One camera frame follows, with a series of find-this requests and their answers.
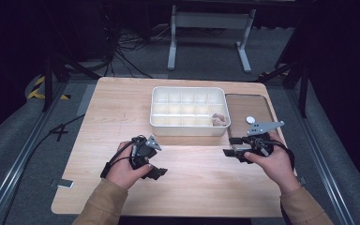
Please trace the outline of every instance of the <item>human hand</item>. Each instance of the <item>human hand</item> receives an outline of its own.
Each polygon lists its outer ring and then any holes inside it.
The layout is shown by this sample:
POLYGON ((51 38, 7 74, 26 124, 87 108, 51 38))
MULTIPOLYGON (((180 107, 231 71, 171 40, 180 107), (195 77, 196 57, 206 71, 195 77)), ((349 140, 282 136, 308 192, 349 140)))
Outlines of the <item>human hand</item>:
MULTIPOLYGON (((283 143, 277 134, 269 134, 271 140, 283 143)), ((250 152, 246 152, 244 157, 261 166, 267 176, 278 184, 282 194, 301 187, 294 176, 289 155, 281 147, 274 145, 274 151, 269 157, 261 157, 250 152)))
MULTIPOLYGON (((127 142, 121 142, 118 146, 118 150, 124 147, 127 142)), ((146 164, 137 170, 133 170, 128 160, 130 156, 133 144, 127 147, 117 158, 124 158, 116 161, 110 171, 108 172, 106 179, 115 183, 117 186, 125 189, 131 188, 136 181, 142 176, 148 174, 153 169, 153 165, 146 164)))

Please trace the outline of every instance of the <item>black handheld device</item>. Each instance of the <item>black handheld device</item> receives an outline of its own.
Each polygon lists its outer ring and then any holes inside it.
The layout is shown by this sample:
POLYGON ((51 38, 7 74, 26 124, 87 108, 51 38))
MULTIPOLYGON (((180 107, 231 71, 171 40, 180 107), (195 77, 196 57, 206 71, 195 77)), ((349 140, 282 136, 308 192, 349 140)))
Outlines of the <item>black handheld device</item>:
MULTIPOLYGON (((146 139, 143 135, 134 137, 123 148, 118 150, 118 152, 116 152, 116 154, 111 158, 111 160, 106 163, 103 171, 100 174, 100 177, 105 178, 108 172, 110 171, 110 168, 113 166, 113 164, 125 158, 128 158, 132 169, 137 170, 141 168, 141 166, 148 164, 149 158, 152 158, 154 155, 156 155, 157 150, 160 151, 161 148, 153 135, 151 135, 148 139, 146 139), (130 156, 118 158, 118 156, 133 143, 134 145, 130 153, 130 156)), ((143 176, 142 179, 148 177, 154 180, 158 180, 159 177, 161 175, 164 175, 166 171, 168 170, 153 166, 153 169, 148 174, 143 176)))
POLYGON ((232 149, 223 149, 226 157, 238 158, 240 162, 252 163, 244 157, 246 152, 251 152, 262 157, 270 156, 274 151, 274 145, 288 150, 282 143, 270 140, 268 131, 274 128, 279 128, 285 125, 283 121, 280 122, 255 122, 251 124, 247 131, 247 136, 229 139, 232 149))

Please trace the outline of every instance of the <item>dark wall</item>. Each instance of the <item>dark wall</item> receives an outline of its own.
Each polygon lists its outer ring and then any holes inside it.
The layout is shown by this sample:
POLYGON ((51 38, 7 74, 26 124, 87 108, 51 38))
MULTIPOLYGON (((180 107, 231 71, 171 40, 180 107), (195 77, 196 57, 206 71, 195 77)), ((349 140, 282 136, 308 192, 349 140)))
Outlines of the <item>dark wall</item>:
POLYGON ((0 0, 0 124, 25 102, 49 53, 80 62, 110 52, 102 1, 0 0))
POLYGON ((325 1, 306 18, 285 58, 304 53, 317 97, 360 172, 360 1, 325 1))
POLYGON ((0 1, 0 124, 25 103, 25 86, 42 66, 36 36, 23 8, 0 1))

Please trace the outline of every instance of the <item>metal frame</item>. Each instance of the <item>metal frame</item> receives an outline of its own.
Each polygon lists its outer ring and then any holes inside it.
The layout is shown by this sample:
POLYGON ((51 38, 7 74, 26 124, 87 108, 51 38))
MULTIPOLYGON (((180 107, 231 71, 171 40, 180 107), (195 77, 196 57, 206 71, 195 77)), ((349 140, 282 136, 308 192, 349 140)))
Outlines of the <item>metal frame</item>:
POLYGON ((17 156, 16 161, 13 163, 10 170, 7 172, 4 182, 0 187, 0 212, 2 211, 10 195, 12 194, 13 189, 20 182, 20 177, 22 173, 24 173, 26 160, 32 155, 33 149, 40 137, 40 132, 47 123, 47 120, 53 111, 54 105, 63 95, 66 86, 67 84, 65 82, 60 82, 56 85, 56 91, 53 96, 53 102, 51 107, 49 107, 46 112, 43 112, 40 115, 39 119, 34 125, 33 130, 31 131, 30 136, 22 147, 22 151, 17 156))
POLYGON ((171 21, 171 47, 169 49, 168 70, 174 70, 176 60, 176 28, 177 27, 201 27, 201 28, 226 28, 243 29, 244 35, 241 41, 236 42, 239 58, 246 73, 251 72, 245 46, 247 44, 250 28, 253 24, 255 9, 249 14, 225 14, 225 13, 198 13, 177 12, 176 5, 172 6, 171 21))

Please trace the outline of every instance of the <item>metal leg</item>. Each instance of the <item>metal leg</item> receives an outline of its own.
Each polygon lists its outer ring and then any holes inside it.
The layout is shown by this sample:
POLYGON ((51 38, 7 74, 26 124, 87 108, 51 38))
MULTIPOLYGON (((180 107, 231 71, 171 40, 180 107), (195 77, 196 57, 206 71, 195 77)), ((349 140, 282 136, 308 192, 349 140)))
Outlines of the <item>metal leg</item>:
POLYGON ((297 63, 292 63, 292 64, 289 64, 289 65, 282 66, 282 67, 280 67, 280 68, 278 68, 278 69, 276 69, 276 70, 268 73, 267 75, 265 75, 265 76, 263 76, 263 77, 255 80, 255 81, 253 81, 253 82, 254 82, 254 83, 265 83, 265 82, 268 82, 269 80, 275 78, 276 76, 278 76, 278 75, 280 75, 280 74, 282 74, 282 73, 284 73, 284 72, 286 72, 286 71, 288 71, 288 70, 291 70, 291 71, 292 71, 292 69, 293 69, 294 67, 296 67, 296 64, 297 64, 297 63))
POLYGON ((248 36, 250 33, 250 28, 252 27, 254 16, 256 13, 256 9, 252 9, 249 13, 249 18, 247 19, 247 24, 245 25, 245 33, 242 41, 236 42, 236 46, 238 49, 238 54, 242 62, 242 67, 246 73, 251 72, 250 64, 248 61, 247 53, 245 52, 245 46, 247 45, 248 36))
POLYGON ((171 48, 169 49, 168 70, 174 70, 176 61, 176 6, 172 6, 172 22, 171 22, 171 48))
POLYGON ((301 78, 303 62, 291 63, 288 76, 283 80, 282 85, 285 89, 294 89, 301 78))

